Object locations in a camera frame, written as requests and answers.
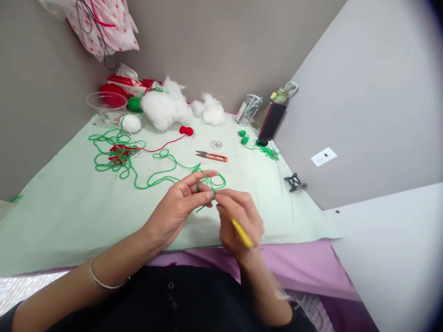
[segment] black clip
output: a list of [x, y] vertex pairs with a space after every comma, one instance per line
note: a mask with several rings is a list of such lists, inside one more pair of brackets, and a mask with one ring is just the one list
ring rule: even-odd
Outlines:
[[299, 177], [297, 176], [297, 173], [294, 173], [291, 177], [285, 177], [285, 180], [289, 182], [291, 185], [291, 189], [289, 192], [293, 192], [302, 188], [306, 188], [308, 184], [303, 184]]

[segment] person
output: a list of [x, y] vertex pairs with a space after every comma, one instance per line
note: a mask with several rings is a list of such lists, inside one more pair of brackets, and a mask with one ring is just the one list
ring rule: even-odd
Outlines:
[[175, 183], [141, 229], [19, 303], [0, 318], [0, 331], [315, 331], [263, 277], [263, 221], [247, 193], [215, 195], [220, 239], [239, 265], [241, 285], [215, 268], [144, 266], [194, 209], [212, 207], [214, 194], [201, 180], [216, 174], [194, 172]]

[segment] hand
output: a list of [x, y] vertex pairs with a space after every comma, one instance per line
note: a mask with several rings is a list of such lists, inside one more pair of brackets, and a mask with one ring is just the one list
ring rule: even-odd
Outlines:
[[243, 227], [254, 247], [260, 244], [264, 232], [263, 220], [248, 193], [222, 189], [217, 191], [216, 201], [219, 203], [217, 209], [220, 214], [221, 243], [239, 264], [245, 263], [252, 256], [252, 251], [245, 246], [230, 216]]
[[[218, 174], [217, 171], [204, 173], [207, 178]], [[167, 247], [176, 239], [186, 218], [194, 209], [203, 205], [212, 207], [214, 194], [211, 188], [199, 182], [204, 178], [203, 172], [194, 172], [169, 188], [141, 229], [153, 243], [162, 249]]]

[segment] bracelet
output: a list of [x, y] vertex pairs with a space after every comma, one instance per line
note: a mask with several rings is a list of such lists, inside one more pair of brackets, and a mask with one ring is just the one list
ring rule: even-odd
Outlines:
[[99, 279], [97, 279], [97, 277], [94, 275], [94, 273], [92, 272], [92, 264], [94, 263], [94, 260], [97, 258], [97, 256], [95, 256], [92, 260], [91, 260], [91, 264], [89, 265], [89, 276], [91, 277], [91, 280], [94, 282], [94, 284], [96, 284], [97, 286], [100, 286], [101, 288], [104, 289], [108, 289], [108, 290], [112, 290], [112, 289], [117, 289], [120, 288], [121, 286], [123, 286], [124, 284], [126, 284], [126, 282], [131, 279], [131, 277], [129, 277], [124, 283], [122, 283], [121, 285], [118, 286], [109, 286], [109, 285], [105, 285], [103, 282], [101, 282]]

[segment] wall outlet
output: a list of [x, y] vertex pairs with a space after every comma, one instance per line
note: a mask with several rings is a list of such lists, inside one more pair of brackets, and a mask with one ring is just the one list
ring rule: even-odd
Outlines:
[[321, 166], [324, 163], [327, 163], [330, 160], [333, 160], [337, 155], [334, 151], [331, 150], [331, 148], [326, 148], [322, 152], [317, 153], [315, 156], [313, 156], [311, 159], [314, 162], [315, 165]]

